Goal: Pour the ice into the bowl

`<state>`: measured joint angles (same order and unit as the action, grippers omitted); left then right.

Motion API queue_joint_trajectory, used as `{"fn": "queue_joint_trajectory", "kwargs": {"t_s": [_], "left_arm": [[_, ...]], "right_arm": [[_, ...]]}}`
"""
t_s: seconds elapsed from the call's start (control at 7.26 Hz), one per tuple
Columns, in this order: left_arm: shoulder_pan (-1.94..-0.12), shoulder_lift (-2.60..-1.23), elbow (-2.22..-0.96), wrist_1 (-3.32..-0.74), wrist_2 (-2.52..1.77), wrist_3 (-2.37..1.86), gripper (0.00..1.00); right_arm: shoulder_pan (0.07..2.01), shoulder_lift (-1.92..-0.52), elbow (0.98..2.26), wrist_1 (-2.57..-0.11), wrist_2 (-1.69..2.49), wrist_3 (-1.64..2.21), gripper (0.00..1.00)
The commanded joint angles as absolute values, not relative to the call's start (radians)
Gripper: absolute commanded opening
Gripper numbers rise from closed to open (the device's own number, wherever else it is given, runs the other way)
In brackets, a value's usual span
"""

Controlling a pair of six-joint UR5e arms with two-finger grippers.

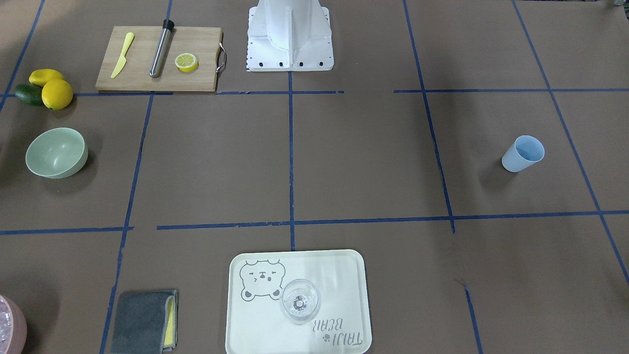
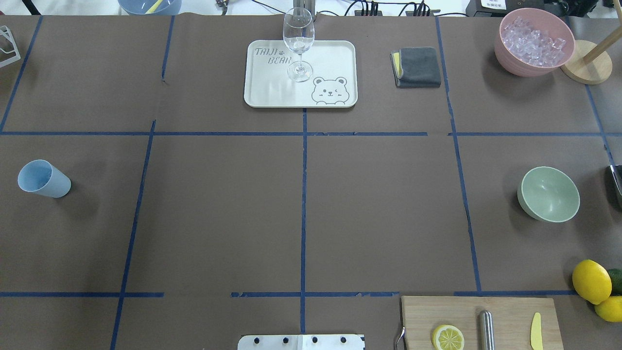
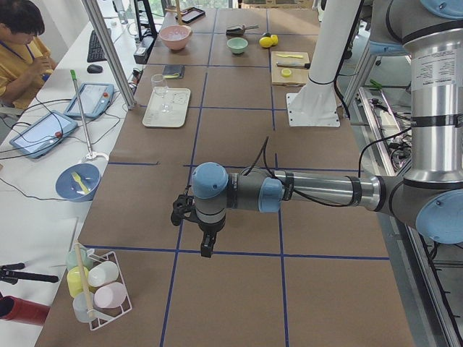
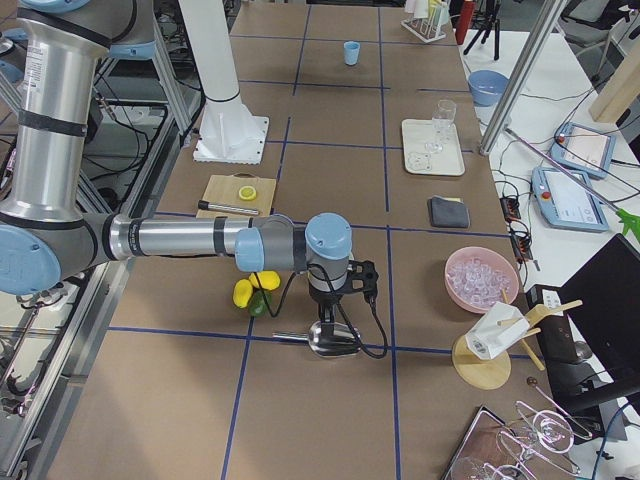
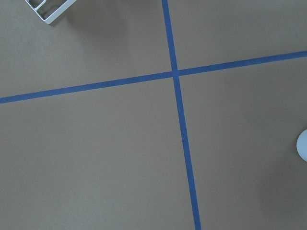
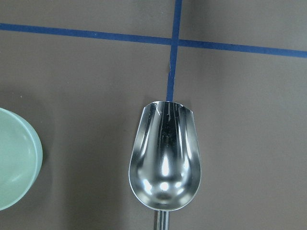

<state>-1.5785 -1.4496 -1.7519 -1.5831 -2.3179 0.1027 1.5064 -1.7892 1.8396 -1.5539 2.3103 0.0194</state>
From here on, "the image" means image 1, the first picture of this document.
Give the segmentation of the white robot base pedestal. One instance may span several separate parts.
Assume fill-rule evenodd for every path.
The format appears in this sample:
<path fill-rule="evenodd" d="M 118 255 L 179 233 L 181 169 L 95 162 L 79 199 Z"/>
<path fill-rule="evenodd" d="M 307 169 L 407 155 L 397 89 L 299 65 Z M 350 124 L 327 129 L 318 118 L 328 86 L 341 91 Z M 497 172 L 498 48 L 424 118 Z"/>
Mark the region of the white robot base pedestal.
<path fill-rule="evenodd" d="M 318 0 L 260 0 L 250 7 L 246 70 L 332 70 L 330 12 Z"/>

